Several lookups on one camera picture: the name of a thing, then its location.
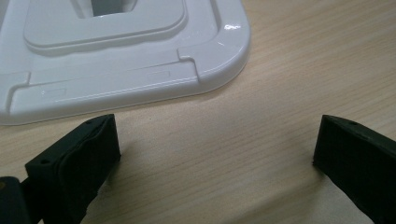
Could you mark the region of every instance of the white plastic object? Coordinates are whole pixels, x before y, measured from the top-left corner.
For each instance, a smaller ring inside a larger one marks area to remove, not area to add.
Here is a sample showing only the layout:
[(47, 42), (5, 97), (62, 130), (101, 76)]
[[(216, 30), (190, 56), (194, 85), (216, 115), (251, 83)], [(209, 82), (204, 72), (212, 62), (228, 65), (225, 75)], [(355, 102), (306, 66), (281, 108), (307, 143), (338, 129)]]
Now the white plastic object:
[(248, 59), (240, 0), (0, 1), (0, 124), (212, 91)]

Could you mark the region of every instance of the black bracket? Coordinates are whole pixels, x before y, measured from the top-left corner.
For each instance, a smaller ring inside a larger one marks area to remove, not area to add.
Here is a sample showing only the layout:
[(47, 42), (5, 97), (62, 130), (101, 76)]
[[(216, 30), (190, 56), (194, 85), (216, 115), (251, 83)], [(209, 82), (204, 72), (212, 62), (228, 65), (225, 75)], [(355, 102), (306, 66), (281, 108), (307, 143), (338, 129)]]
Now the black bracket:
[(396, 223), (396, 142), (355, 121), (325, 115), (314, 165), (374, 223)]
[(0, 178), (0, 223), (80, 223), (119, 160), (114, 115), (87, 120), (26, 163), (21, 184)]

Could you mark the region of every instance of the small hole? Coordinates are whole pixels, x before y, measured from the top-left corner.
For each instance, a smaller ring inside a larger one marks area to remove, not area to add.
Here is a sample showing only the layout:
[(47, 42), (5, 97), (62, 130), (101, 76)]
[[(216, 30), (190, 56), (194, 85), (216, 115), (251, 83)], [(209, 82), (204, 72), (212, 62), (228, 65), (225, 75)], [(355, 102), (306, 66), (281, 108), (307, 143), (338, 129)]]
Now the small hole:
[(43, 164), (43, 165), (45, 165), (45, 164), (50, 163), (50, 161), (49, 161), (49, 160), (42, 160), (40, 163)]
[(6, 187), (6, 183), (0, 182), (0, 189), (4, 189)]

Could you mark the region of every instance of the black plastic piece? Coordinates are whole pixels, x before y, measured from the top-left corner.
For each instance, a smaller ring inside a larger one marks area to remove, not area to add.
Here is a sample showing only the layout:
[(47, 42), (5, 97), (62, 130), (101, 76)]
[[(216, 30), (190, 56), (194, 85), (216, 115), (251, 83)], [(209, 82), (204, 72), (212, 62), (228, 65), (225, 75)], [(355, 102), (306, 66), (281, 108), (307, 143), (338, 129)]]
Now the black plastic piece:
[(0, 223), (31, 223), (20, 181), (15, 177), (0, 177)]
[(46, 224), (80, 223), (119, 160), (114, 116), (90, 119), (29, 161), (25, 165), (29, 177), (9, 192), (10, 197), (23, 192), (24, 202), (18, 203), (27, 206), (24, 214), (31, 223), (41, 218)]
[(396, 142), (355, 121), (325, 115), (314, 165), (374, 223), (396, 223)]

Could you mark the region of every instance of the light wood surface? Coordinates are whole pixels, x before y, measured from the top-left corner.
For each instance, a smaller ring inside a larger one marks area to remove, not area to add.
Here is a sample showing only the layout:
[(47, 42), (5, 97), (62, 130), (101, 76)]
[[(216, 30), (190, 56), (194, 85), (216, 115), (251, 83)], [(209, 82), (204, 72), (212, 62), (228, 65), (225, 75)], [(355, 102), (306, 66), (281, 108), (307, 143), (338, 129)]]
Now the light wood surface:
[(0, 176), (115, 113), (122, 158), (83, 223), (372, 223), (312, 165), (321, 115), (396, 139), (396, 1), (244, 0), (243, 72), (192, 97), (0, 127)]

